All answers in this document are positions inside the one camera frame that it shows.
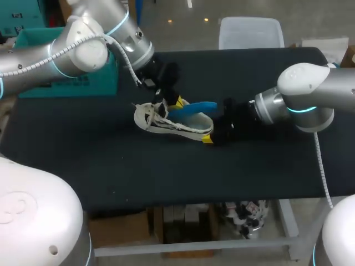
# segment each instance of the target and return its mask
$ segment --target floor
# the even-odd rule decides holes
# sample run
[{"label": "floor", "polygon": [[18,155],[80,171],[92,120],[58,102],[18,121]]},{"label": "floor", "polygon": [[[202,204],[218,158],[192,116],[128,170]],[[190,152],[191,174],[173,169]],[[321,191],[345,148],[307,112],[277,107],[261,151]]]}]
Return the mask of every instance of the floor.
[{"label": "floor", "polygon": [[156,50],[217,49],[224,17],[277,19],[285,46],[301,38],[348,36],[355,43],[353,0],[144,0],[141,29]]},{"label": "floor", "polygon": [[[191,2],[192,8],[188,7],[188,2]],[[300,42],[302,38],[312,37],[348,36],[349,42],[355,43],[354,13],[353,0],[157,0],[156,4],[153,0],[144,0],[141,29],[158,51],[217,49],[221,19],[234,16],[277,19],[286,47]],[[296,219],[309,219],[317,201],[292,200]],[[261,237],[282,235],[280,219],[273,208]],[[307,266],[308,263],[308,260],[289,261],[286,248],[222,250],[209,259],[163,259],[159,254],[98,259],[99,266]]]}]

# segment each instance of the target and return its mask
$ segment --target metal table frame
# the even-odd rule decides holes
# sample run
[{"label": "metal table frame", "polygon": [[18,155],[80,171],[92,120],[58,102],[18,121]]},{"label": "metal table frame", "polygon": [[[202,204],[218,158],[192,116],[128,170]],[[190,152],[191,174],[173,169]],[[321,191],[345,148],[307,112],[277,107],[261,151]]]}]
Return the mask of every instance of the metal table frame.
[{"label": "metal table frame", "polygon": [[[338,203],[343,197],[333,198],[333,204]],[[311,257],[313,246],[322,229],[323,223],[330,211],[325,198],[317,203],[312,215],[312,222],[297,224],[288,199],[278,200],[285,237],[270,240],[227,240],[179,244],[140,245],[131,247],[112,247],[95,249],[96,257],[109,257],[117,255],[149,254],[162,252],[176,252],[188,250],[229,249],[229,248],[256,248],[256,247],[281,247],[288,246],[291,260],[308,259]]]}]

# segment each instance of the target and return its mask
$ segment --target sneaker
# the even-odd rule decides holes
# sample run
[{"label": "sneaker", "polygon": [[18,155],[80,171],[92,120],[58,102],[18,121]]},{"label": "sneaker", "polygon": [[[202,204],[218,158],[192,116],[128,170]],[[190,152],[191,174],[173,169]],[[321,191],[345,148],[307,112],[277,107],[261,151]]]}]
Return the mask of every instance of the sneaker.
[{"label": "sneaker", "polygon": [[[182,99],[184,105],[189,103]],[[166,101],[152,104],[137,104],[134,121],[141,129],[158,134],[175,134],[192,140],[201,141],[213,130],[213,121],[203,113],[197,113],[180,119],[169,120],[170,107]]]}]

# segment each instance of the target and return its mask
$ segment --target shoelace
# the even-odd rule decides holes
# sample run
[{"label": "shoelace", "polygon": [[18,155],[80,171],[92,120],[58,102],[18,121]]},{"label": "shoelace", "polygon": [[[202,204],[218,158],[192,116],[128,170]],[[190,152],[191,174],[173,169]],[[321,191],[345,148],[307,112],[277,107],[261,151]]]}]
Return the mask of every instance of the shoelace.
[{"label": "shoelace", "polygon": [[193,129],[191,127],[185,126],[180,123],[174,123],[170,121],[169,119],[166,119],[164,117],[161,117],[157,113],[157,109],[159,108],[160,104],[164,104],[166,108],[166,113],[167,112],[167,107],[164,102],[158,103],[158,104],[152,104],[152,103],[147,103],[147,104],[136,104],[135,107],[137,109],[142,109],[145,114],[148,115],[148,119],[146,120],[147,128],[151,126],[151,123],[154,122],[157,124],[157,126],[160,127],[165,127],[168,129],[173,129],[173,130],[185,130],[187,132],[192,132],[192,133],[198,133],[198,134],[205,134],[208,133],[212,130],[212,127],[209,127],[208,129]]}]

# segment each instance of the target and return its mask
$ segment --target black table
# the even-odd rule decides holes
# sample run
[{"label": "black table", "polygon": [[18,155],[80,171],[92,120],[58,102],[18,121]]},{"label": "black table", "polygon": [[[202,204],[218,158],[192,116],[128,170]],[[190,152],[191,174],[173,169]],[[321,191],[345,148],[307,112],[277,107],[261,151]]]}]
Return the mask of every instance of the black table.
[{"label": "black table", "polygon": [[[323,65],[317,49],[159,53],[177,62],[176,89],[190,102],[250,100],[276,85],[288,66]],[[152,94],[120,70],[116,97],[18,99],[0,152],[66,180],[87,211],[154,204],[322,197],[312,134],[280,127],[276,141],[208,147],[139,129],[131,103]],[[319,134],[332,196],[355,193],[355,116],[336,111]]]}]

